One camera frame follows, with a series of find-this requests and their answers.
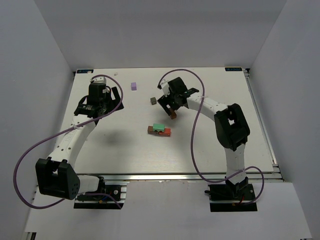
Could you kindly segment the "brown rectangular block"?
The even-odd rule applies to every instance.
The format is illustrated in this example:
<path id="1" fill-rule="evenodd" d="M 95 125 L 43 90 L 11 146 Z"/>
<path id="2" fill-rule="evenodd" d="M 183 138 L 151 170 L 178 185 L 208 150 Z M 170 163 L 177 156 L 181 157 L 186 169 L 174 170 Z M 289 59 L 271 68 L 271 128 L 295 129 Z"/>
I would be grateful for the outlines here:
<path id="1" fill-rule="evenodd" d="M 176 114 L 176 112 L 175 112 L 172 108 L 169 108 L 169 112 L 170 112 L 169 117 L 170 117 L 172 120 L 174 120 L 174 119 L 177 118 L 177 114 Z"/>

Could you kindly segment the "red rectangular block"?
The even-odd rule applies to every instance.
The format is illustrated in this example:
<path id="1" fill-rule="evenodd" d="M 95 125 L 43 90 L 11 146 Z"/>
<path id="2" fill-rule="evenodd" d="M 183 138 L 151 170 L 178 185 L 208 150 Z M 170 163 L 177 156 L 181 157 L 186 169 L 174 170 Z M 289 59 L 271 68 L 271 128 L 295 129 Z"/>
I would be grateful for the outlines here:
<path id="1" fill-rule="evenodd" d="M 163 131 L 159 131 L 158 134 L 160 136 L 170 137 L 171 136 L 171 129 L 170 128 L 165 128 Z"/>

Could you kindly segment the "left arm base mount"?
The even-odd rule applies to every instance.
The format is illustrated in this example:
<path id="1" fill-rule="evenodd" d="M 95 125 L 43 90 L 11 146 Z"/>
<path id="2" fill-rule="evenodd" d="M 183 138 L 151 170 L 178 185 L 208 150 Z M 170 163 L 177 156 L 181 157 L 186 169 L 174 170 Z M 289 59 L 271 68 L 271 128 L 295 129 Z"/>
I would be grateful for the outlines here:
<path id="1" fill-rule="evenodd" d="M 106 184 L 104 192 L 81 193 L 74 200 L 74 209 L 120 210 L 125 203 L 126 184 Z"/>

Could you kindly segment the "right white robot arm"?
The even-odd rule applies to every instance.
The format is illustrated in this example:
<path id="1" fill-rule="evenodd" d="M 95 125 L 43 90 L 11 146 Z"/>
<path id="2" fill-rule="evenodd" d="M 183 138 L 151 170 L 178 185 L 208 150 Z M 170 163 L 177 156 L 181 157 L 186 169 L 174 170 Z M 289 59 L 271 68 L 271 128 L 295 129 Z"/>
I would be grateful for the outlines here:
<path id="1" fill-rule="evenodd" d="M 250 128 L 240 105 L 219 103 L 200 94 L 196 88 L 188 89 L 180 77 L 163 81 L 157 87 L 163 91 L 163 96 L 157 102 L 172 119 L 175 111 L 181 107 L 197 111 L 190 139 L 191 159 L 196 172 L 200 171 L 195 160 L 194 137 L 199 115 L 202 114 L 214 122 L 217 140 L 224 148 L 225 183 L 234 191 L 247 186 L 245 147 L 250 135 Z"/>

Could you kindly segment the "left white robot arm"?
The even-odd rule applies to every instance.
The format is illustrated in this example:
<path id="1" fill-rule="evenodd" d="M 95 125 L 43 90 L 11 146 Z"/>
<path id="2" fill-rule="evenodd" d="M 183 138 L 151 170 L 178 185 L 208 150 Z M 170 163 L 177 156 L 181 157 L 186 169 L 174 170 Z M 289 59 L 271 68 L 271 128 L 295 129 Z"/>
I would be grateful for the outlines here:
<path id="1" fill-rule="evenodd" d="M 123 109 L 117 87 L 105 83 L 91 83 L 74 111 L 71 130 L 54 151 L 35 164 L 39 192 L 42 195 L 73 200 L 78 194 L 94 193 L 102 188 L 102 177 L 77 175 L 76 159 L 101 116 Z"/>

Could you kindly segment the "green notched block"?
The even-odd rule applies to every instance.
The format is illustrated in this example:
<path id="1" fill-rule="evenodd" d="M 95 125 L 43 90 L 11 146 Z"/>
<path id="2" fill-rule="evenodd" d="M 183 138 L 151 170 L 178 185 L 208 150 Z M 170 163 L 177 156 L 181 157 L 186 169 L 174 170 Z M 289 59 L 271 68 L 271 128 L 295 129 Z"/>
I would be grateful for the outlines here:
<path id="1" fill-rule="evenodd" d="M 164 132 L 165 131 L 165 125 L 162 124 L 162 123 L 154 123 L 153 126 L 152 126 L 152 130 L 154 132 Z"/>

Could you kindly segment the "purple cube block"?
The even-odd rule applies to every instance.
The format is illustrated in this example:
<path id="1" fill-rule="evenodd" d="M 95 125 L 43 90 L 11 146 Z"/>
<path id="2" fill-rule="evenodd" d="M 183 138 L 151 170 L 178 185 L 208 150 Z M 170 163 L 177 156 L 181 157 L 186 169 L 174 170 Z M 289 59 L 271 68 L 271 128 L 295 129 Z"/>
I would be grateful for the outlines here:
<path id="1" fill-rule="evenodd" d="M 137 90 L 137 83 L 136 83 L 136 82 L 132 82 L 132 83 L 130 84 L 130 87 L 131 87 L 131 90 L 132 90 L 132 91 L 136 91 L 136 90 Z"/>

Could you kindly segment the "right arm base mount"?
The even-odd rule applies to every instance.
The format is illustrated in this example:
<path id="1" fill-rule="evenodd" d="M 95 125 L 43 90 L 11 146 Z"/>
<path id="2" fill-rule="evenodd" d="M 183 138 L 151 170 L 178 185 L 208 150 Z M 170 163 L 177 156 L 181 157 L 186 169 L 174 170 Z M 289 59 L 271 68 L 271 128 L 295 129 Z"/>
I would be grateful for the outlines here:
<path id="1" fill-rule="evenodd" d="M 239 193 L 233 195 L 226 184 L 211 184 L 204 193 L 209 197 L 209 206 L 212 213 L 236 213 L 236 212 L 257 212 L 255 202 L 255 191 L 252 184 L 249 184 Z"/>

